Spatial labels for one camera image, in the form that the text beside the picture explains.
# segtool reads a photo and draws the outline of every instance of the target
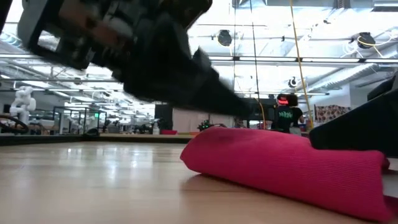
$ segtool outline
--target floor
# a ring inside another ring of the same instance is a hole
[[[366,223],[188,170],[182,144],[0,147],[0,223]]]

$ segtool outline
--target pink towel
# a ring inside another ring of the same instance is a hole
[[[379,151],[320,151],[292,134],[210,128],[189,142],[181,160],[202,174],[354,217],[394,218],[383,196],[381,172],[388,163]]]

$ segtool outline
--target black t-shirt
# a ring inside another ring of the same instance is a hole
[[[299,118],[303,116],[303,111],[300,108],[293,107],[293,127],[299,127]]]
[[[273,122],[272,129],[278,129],[284,133],[290,133],[290,127],[299,126],[299,118],[303,115],[300,108],[291,108],[289,106],[279,106],[277,108],[277,120]]]
[[[272,128],[289,133],[291,123],[293,123],[293,110],[288,106],[278,106],[277,119]]]

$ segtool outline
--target person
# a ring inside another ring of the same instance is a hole
[[[301,136],[299,120],[304,122],[303,112],[298,108],[299,100],[296,95],[279,94],[277,97],[277,117],[272,123],[272,129],[282,133]]]
[[[293,113],[293,123],[291,124],[289,131],[291,134],[296,134],[301,136],[301,129],[299,126],[299,121],[304,123],[303,111],[298,108],[299,98],[296,94],[287,95],[288,107],[292,110]]]

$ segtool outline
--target white humanoid robot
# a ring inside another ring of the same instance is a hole
[[[33,88],[22,86],[15,93],[15,100],[10,107],[10,115],[18,116],[18,119],[24,124],[29,123],[29,114],[36,110],[36,100],[31,96]]]

